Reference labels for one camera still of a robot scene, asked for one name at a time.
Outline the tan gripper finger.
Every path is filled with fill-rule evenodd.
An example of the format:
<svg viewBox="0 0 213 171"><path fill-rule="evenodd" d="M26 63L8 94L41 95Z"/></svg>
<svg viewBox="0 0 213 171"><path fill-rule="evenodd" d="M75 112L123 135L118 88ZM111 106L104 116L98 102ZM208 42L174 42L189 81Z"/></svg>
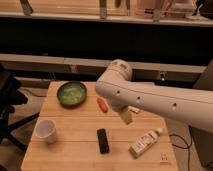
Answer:
<svg viewBox="0 0 213 171"><path fill-rule="evenodd" d="M128 108L124 108L120 113L120 116L126 125L133 122L132 120L132 112Z"/></svg>

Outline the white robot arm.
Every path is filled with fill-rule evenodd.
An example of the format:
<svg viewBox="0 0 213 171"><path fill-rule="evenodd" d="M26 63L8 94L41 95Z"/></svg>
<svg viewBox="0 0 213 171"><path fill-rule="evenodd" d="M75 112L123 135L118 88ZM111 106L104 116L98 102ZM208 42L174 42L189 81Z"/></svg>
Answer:
<svg viewBox="0 0 213 171"><path fill-rule="evenodd" d="M131 65L113 60L97 80L95 91L116 112L132 106L213 133L213 91L138 83L131 78Z"/></svg>

